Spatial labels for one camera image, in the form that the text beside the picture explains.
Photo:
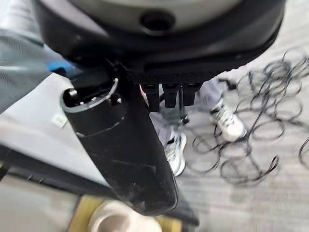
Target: black cable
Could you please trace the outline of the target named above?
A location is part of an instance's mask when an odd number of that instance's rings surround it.
[[[286,57],[291,52],[300,54],[301,58],[297,63],[293,64]],[[263,70],[249,71],[247,75],[243,76],[237,85],[238,95],[241,95],[241,88],[239,85],[246,78],[250,87],[250,95],[245,96],[244,99],[240,100],[234,113],[238,116],[245,112],[252,112],[258,114],[253,125],[248,129],[248,133],[240,141],[227,143],[219,142],[218,127],[216,126],[213,132],[213,136],[216,144],[211,146],[206,140],[203,139],[203,135],[197,134],[193,129],[185,127],[190,130],[196,137],[193,140],[193,150],[199,155],[208,155],[210,152],[216,151],[217,160],[207,170],[198,170],[187,162],[187,167],[196,174],[207,174],[210,171],[220,166],[220,175],[228,183],[232,185],[244,185],[244,184],[255,184],[264,180],[264,178],[275,170],[279,164],[279,156],[275,155],[269,164],[268,169],[263,170],[260,165],[256,162],[252,155],[252,146],[250,139],[254,140],[277,140],[281,138],[285,133],[285,125],[291,124],[294,126],[302,127],[309,131],[309,124],[297,120],[297,118],[303,112],[303,104],[296,98],[296,95],[301,92],[303,77],[309,75],[309,56],[306,51],[299,47],[293,47],[288,49],[283,55],[282,60],[274,61],[268,64]],[[290,90],[291,86],[296,85],[296,89]],[[296,102],[298,105],[298,111],[282,111],[280,107],[286,102]],[[245,108],[242,107],[245,103],[249,105]],[[289,113],[289,117],[284,117],[284,113]],[[261,116],[269,118],[266,122],[259,123]],[[276,123],[280,127],[280,132],[273,137],[262,137],[256,134],[257,130],[261,130],[262,127],[267,126],[271,123]],[[304,148],[309,143],[309,138],[303,143],[299,150],[299,161],[305,167],[309,169],[309,165],[305,163]],[[208,150],[200,150],[199,146],[203,144]],[[236,156],[225,156],[224,151],[232,145],[243,145],[244,154]],[[248,174],[242,174],[238,163],[249,160],[250,164],[254,167],[256,174],[249,176]],[[233,177],[226,173],[227,168],[233,170]]]

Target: circular opening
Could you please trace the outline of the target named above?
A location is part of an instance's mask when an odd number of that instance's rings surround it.
[[[147,12],[141,19],[140,23],[143,30],[151,35],[163,35],[171,30],[175,25],[175,18],[165,12]]]
[[[127,217],[122,215],[113,215],[107,217],[101,222],[98,228],[98,232],[115,232],[115,231],[125,232],[129,224],[130,222]]]

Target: shoe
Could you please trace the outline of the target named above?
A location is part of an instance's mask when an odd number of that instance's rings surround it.
[[[174,173],[174,176],[179,176],[185,168],[185,159],[183,150],[187,143],[187,136],[183,132],[172,130],[170,141],[165,146],[165,154]]]
[[[234,142],[247,134],[247,126],[225,105],[223,99],[211,109],[211,122],[218,125],[222,137],[227,142]]]

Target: sleeve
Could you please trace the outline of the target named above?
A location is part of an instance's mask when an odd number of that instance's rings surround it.
[[[11,0],[0,21],[0,113],[50,75],[30,4]]]

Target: white sticker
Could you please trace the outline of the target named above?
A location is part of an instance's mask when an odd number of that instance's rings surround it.
[[[62,114],[56,114],[52,119],[52,124],[60,129],[64,127],[68,119]]]

